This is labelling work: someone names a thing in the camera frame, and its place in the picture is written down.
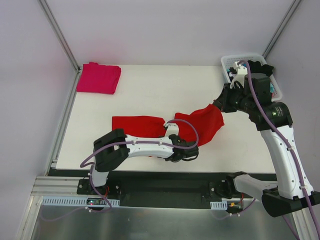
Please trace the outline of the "red t shirt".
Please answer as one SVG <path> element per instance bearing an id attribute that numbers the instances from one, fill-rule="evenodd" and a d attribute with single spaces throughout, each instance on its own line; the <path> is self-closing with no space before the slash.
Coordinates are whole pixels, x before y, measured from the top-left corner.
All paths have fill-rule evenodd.
<path id="1" fill-rule="evenodd" d="M 125 134 L 136 137 L 159 138 L 165 135 L 165 123 L 176 123 L 179 127 L 178 135 L 188 142 L 195 141 L 198 136 L 198 148 L 209 143 L 224 126 L 220 110 L 209 104 L 191 114 L 177 112 L 174 119 L 167 122 L 156 116 L 113 116 L 111 129 L 124 129 Z"/>

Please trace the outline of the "white plastic laundry basket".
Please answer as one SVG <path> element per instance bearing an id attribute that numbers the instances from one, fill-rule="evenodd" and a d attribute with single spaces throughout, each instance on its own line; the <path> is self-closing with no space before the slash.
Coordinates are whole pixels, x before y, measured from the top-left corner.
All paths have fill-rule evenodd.
<path id="1" fill-rule="evenodd" d="M 270 92 L 272 94 L 272 100 L 280 101 L 283 95 L 275 77 L 273 76 L 274 67 L 267 64 L 262 55 L 256 53 L 245 53 L 223 56 L 220 61 L 225 82 L 231 83 L 231 86 L 234 85 L 234 81 L 238 81 L 241 84 L 244 83 L 244 76 L 248 73 L 248 67 L 246 63 L 243 63 L 242 66 L 238 65 L 239 61 L 242 60 L 248 62 L 251 73 L 265 74 L 270 78 Z"/>

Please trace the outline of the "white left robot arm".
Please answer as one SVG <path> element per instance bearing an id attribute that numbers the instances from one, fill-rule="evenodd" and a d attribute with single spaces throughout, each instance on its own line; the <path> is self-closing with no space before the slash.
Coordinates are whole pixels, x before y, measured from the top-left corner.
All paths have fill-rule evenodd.
<path id="1" fill-rule="evenodd" d="M 166 162 L 192 161 L 199 155 L 198 141 L 186 141 L 178 130 L 165 131 L 165 135 L 138 137 L 125 134 L 117 128 L 93 142 L 93 153 L 80 164 L 81 168 L 92 165 L 88 188 L 99 195 L 105 191 L 109 173 L 116 170 L 126 159 L 156 157 Z"/>

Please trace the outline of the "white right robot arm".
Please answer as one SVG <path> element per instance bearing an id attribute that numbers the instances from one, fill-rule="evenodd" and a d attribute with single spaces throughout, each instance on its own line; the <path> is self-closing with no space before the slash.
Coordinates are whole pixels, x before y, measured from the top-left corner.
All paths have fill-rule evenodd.
<path id="1" fill-rule="evenodd" d="M 213 104 L 223 113 L 248 114 L 267 145 L 277 183 L 268 184 L 239 171 L 228 174 L 215 192 L 227 199 L 245 193 L 261 201 L 275 218 L 318 205 L 320 193 L 314 190 L 302 167 L 290 111 L 283 102 L 272 101 L 270 84 L 271 79 L 263 73 L 246 75 L 243 83 L 225 83 Z"/>

